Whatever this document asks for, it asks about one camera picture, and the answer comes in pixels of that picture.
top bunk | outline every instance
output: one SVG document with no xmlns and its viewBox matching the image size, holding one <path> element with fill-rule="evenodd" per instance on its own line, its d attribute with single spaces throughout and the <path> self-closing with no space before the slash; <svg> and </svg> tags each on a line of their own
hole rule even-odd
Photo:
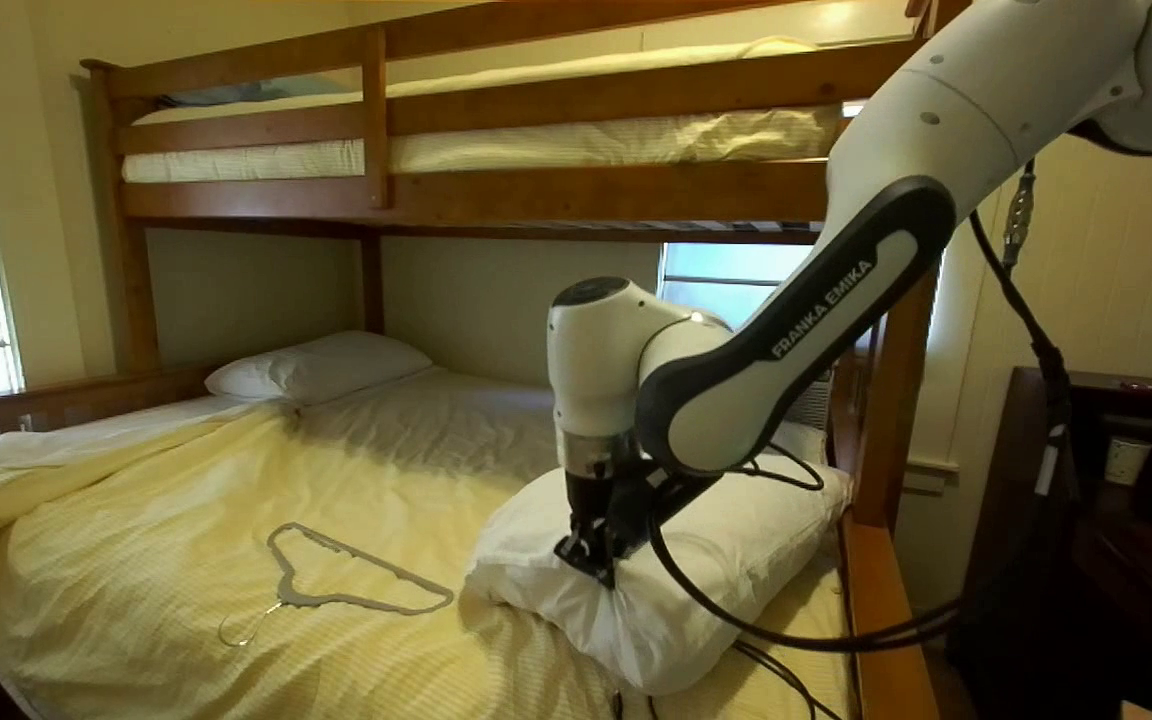
<svg viewBox="0 0 1152 720">
<path fill-rule="evenodd" d="M 774 28 L 646 39 L 730 10 L 774 10 Z M 937 0 L 468 3 L 137 67 L 85 60 L 92 152 L 120 223 L 806 240 L 844 105 L 914 52 L 931 10 Z M 545 52 L 628 28 L 631 52 Z"/>
</svg>

white pillow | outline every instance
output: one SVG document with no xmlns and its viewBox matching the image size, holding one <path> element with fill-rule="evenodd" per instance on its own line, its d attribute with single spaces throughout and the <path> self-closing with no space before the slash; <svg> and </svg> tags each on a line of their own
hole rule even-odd
<svg viewBox="0 0 1152 720">
<path fill-rule="evenodd" d="M 804 475 L 785 454 L 764 467 Z M 832 473 L 820 490 L 728 473 L 663 522 L 663 542 L 703 596 L 757 620 L 767 601 L 811 561 L 844 511 L 853 483 Z M 668 697 L 697 685 L 739 637 L 661 566 L 645 542 L 616 563 L 606 592 L 568 566 L 553 549 L 568 531 L 564 473 L 519 486 L 482 529 L 464 592 L 505 601 L 556 624 L 575 652 L 600 660 L 628 688 Z"/>
<path fill-rule="evenodd" d="M 205 385 L 211 394 L 316 403 L 421 367 L 431 367 L 431 360 L 404 340 L 335 331 L 241 355 L 221 363 Z"/>
</svg>

bottom bunk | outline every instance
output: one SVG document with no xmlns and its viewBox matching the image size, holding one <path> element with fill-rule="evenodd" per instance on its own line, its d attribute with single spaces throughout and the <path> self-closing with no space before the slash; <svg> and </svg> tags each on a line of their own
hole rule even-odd
<svg viewBox="0 0 1152 720">
<path fill-rule="evenodd" d="M 651 551 L 619 592 L 568 571 L 548 551 L 568 515 L 545 387 L 358 331 L 167 387 L 201 394 L 0 437 L 0 685 L 29 715 L 937 712 L 919 652 L 870 676 L 838 652 L 730 649 Z M 804 486 L 730 473 L 663 529 L 673 551 L 774 633 L 884 620 L 846 596 L 900 601 L 887 529 L 838 521 L 853 475 L 822 429 L 774 439 L 811 473 L 774 451 L 759 467 Z"/>
</svg>

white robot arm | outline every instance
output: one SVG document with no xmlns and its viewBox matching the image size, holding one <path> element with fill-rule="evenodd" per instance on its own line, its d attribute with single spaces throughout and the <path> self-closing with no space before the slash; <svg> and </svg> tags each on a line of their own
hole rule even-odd
<svg viewBox="0 0 1152 720">
<path fill-rule="evenodd" d="M 853 120 L 828 154 L 811 261 L 728 335 L 628 281 L 548 315 L 568 563 L 613 579 L 651 507 L 757 454 L 785 408 L 942 251 L 953 228 L 1059 131 L 1152 152 L 1152 0 L 976 0 Z"/>
</svg>

mattress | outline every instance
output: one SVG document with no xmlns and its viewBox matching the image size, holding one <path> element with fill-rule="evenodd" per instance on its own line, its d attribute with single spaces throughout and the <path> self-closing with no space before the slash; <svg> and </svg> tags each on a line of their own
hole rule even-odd
<svg viewBox="0 0 1152 720">
<path fill-rule="evenodd" d="M 482 515 L 556 463 L 548 392 L 431 367 L 85 431 L 0 445 L 0 681 L 32 715 L 646 715 L 556 629 L 461 592 Z M 335 601 L 281 604 L 285 579 Z M 832 542 L 764 620 L 844 629 Z M 846 712 L 844 657 L 774 657 Z M 651 705 L 806 715 L 736 652 Z"/>
<path fill-rule="evenodd" d="M 531 79 L 606 74 L 645 67 L 683 67 L 712 60 L 757 60 L 804 52 L 801 39 L 749 39 L 619 52 L 592 60 L 487 67 L 449 79 L 392 82 L 387 97 L 506 86 Z M 138 124 L 192 124 L 252 111 L 356 105 L 358 90 L 310 90 L 272 98 L 232 98 L 205 108 L 164 108 Z M 487 172 L 487 167 L 616 167 L 616 163 L 712 163 L 712 158 L 801 158 L 822 154 L 838 131 L 838 108 L 712 111 L 663 120 L 600 120 L 545 126 L 424 131 L 392 141 L 392 172 Z M 126 185 L 201 185 L 201 178 L 293 178 L 293 174 L 363 174 L 358 141 L 281 145 L 281 146 L 207 146 L 138 152 L 122 158 Z"/>
</svg>

